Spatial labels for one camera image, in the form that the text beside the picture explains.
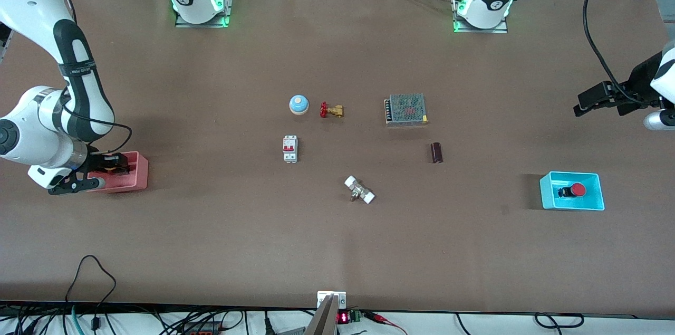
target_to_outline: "black cylinder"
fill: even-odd
[[[434,164],[440,164],[443,162],[443,152],[441,152],[440,142],[431,143],[431,162]]]

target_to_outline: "light blue plastic tray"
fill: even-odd
[[[579,182],[586,186],[586,195],[564,198],[558,191]],[[605,201],[600,189],[600,177],[595,173],[575,173],[573,171],[551,171],[540,179],[542,205],[553,210],[605,210]]]

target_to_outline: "white circuit breaker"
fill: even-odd
[[[297,162],[297,136],[284,136],[284,161],[287,164]]]

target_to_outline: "white bracket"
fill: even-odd
[[[327,295],[336,295],[337,298],[339,299],[340,303],[340,310],[344,310],[347,308],[347,293],[346,292],[333,292],[330,290],[321,290],[316,292],[316,307],[321,306],[321,303],[323,302],[323,299]]]

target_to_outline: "black plug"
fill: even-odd
[[[91,319],[91,330],[96,331],[101,328],[101,318],[94,317]]]
[[[272,328],[272,322],[267,316],[267,311],[265,311],[265,335],[277,335],[277,333],[274,332],[274,329]]]

